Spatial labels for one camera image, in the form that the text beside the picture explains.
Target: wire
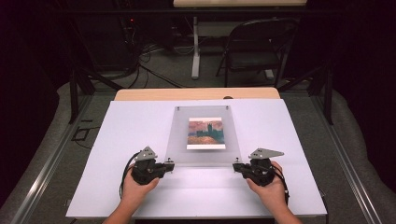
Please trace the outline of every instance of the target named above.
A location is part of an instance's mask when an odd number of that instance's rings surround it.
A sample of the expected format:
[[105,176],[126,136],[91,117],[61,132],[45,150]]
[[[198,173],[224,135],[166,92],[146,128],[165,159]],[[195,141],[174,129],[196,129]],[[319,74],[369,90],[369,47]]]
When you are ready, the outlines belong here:
[[134,81],[132,81],[131,85],[129,85],[129,87],[127,89],[131,89],[132,86],[136,83],[137,79],[139,78],[139,66],[137,66],[136,69],[136,77],[134,78]]
[[139,151],[139,152],[136,152],[136,153],[131,157],[131,159],[128,160],[128,162],[127,162],[126,165],[125,165],[124,172],[123,172],[123,174],[122,174],[122,180],[121,180],[121,183],[120,183],[120,198],[121,198],[121,196],[122,196],[122,188],[123,188],[123,183],[124,183],[125,176],[126,176],[126,174],[128,174],[128,171],[132,168],[132,166],[130,166],[129,164],[131,163],[131,161],[132,161],[139,153],[140,153],[140,151]]
[[172,79],[170,79],[170,78],[168,78],[168,77],[165,77],[165,76],[163,76],[163,75],[161,75],[161,74],[158,74],[158,73],[156,73],[156,72],[154,72],[154,71],[148,69],[147,67],[143,66],[142,64],[139,64],[139,66],[141,66],[141,67],[142,67],[143,69],[145,69],[146,71],[150,72],[150,73],[151,73],[152,75],[154,75],[155,77],[158,77],[158,78],[160,78],[160,79],[166,81],[167,83],[173,85],[174,87],[177,87],[177,88],[190,88],[190,87],[188,87],[188,86],[181,85],[181,84],[179,84],[179,83],[173,81]]
[[[122,74],[120,74],[120,75],[117,75],[117,76],[112,76],[112,75],[110,75],[109,73],[101,73],[101,75],[104,77],[104,76],[106,76],[106,79],[108,79],[108,80],[116,80],[116,79],[120,79],[120,78],[123,78],[123,77],[128,77],[128,76],[130,76],[133,72],[131,72],[131,70],[132,69],[126,69]],[[94,78],[94,77],[90,77],[90,79],[91,80],[98,80],[97,78]]]
[[147,87],[148,83],[149,83],[149,71],[146,70],[146,83],[145,83],[145,86],[143,87],[143,89],[145,89]]
[[80,147],[85,147],[85,148],[87,148],[87,149],[92,149],[91,147],[83,146],[82,144],[79,143],[78,140],[76,140],[76,141],[74,141],[74,142],[75,142],[77,145],[79,145]]
[[187,20],[187,17],[184,17],[184,20],[189,25],[191,32],[194,33],[194,29],[191,27],[191,24],[190,24],[189,20]]
[[75,223],[75,222],[77,222],[77,219],[76,219],[76,218],[74,218],[74,219],[70,222],[70,224],[73,224],[73,223]]
[[[189,49],[189,48],[191,48],[191,49],[187,52],[177,51],[177,49]],[[176,52],[179,55],[187,55],[187,54],[190,54],[191,52],[193,52],[194,49],[195,49],[195,46],[177,47],[177,48],[174,48],[174,52]]]
[[164,48],[159,47],[157,44],[147,44],[145,46],[145,48],[142,50],[143,52],[145,52],[145,53],[143,53],[143,55],[147,54],[147,53],[151,53],[151,52],[156,51],[158,49],[159,50],[163,50]]
[[286,200],[286,204],[289,203],[289,189],[288,189],[288,185],[286,184],[286,180],[285,180],[285,176],[283,176],[283,173],[280,169],[278,169],[276,166],[272,166],[273,168],[275,168],[274,170],[272,170],[274,172],[274,174],[279,177],[279,179],[282,181],[283,187],[285,188],[285,200]]
[[[148,59],[147,59],[147,60],[143,60],[143,59],[142,59],[142,56],[147,56]],[[151,51],[142,53],[142,54],[140,54],[140,56],[139,56],[139,61],[141,61],[141,62],[143,62],[143,63],[148,63],[150,59],[151,59]]]

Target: white tabletop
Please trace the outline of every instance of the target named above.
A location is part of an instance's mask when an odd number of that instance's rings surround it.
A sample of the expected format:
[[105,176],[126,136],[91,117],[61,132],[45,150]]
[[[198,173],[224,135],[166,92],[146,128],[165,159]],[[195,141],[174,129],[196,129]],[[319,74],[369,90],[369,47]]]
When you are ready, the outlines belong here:
[[306,0],[174,0],[174,7],[299,7]]
[[[88,158],[67,217],[107,217],[120,202],[125,163],[150,146],[165,161],[176,106],[229,105],[243,162],[257,147],[285,153],[274,158],[297,216],[326,214],[302,146],[280,99],[112,102]],[[242,175],[229,167],[179,167],[165,174],[136,211],[136,218],[270,217]]]

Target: chair leg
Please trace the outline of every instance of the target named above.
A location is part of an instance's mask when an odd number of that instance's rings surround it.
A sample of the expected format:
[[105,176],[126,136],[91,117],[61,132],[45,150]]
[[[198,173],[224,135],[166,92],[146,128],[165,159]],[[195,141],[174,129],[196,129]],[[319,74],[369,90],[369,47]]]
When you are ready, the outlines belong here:
[[227,67],[225,68],[225,73],[224,73],[224,87],[227,87],[227,82],[228,82],[228,69]]
[[222,57],[222,59],[221,59],[221,61],[220,61],[220,65],[219,65],[219,68],[218,68],[218,72],[216,73],[216,77],[219,76],[220,69],[222,68],[222,65],[223,65],[223,64],[224,64],[224,56]]
[[224,87],[228,85],[228,60],[225,58]]
[[276,71],[276,78],[274,83],[275,88],[277,88],[277,85],[279,84],[279,80],[283,76],[283,71],[285,70],[285,66],[286,66],[286,60],[287,60],[287,56],[285,56],[285,50],[282,49],[280,54],[280,64]]

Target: white table leg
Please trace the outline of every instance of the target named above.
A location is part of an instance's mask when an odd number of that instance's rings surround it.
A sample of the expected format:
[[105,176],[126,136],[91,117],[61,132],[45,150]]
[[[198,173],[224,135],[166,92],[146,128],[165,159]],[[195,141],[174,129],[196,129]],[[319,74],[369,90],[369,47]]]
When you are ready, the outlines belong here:
[[200,55],[199,55],[199,46],[198,46],[198,21],[196,17],[194,17],[193,31],[194,31],[194,57],[192,61],[191,78],[198,79]]

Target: equipment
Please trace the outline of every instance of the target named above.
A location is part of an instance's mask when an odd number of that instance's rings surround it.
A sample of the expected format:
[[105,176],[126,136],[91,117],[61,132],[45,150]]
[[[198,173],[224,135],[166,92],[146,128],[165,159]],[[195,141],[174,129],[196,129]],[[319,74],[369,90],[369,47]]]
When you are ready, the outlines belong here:
[[128,170],[132,170],[132,178],[140,185],[147,185],[156,177],[163,178],[166,172],[172,172],[175,168],[175,163],[168,158],[164,163],[155,163],[155,158],[158,156],[150,147],[145,147],[140,152],[135,153],[125,166],[120,184],[120,196],[122,194],[123,180],[125,179]]
[[236,162],[233,163],[233,170],[241,173],[242,177],[253,180],[259,186],[265,187],[266,185],[273,182],[275,176],[278,176],[283,183],[285,188],[285,200],[286,203],[289,200],[289,191],[286,185],[285,177],[282,172],[275,167],[269,158],[276,156],[283,156],[283,152],[273,151],[265,148],[257,148],[253,153],[250,154],[250,164],[244,164],[236,158]]

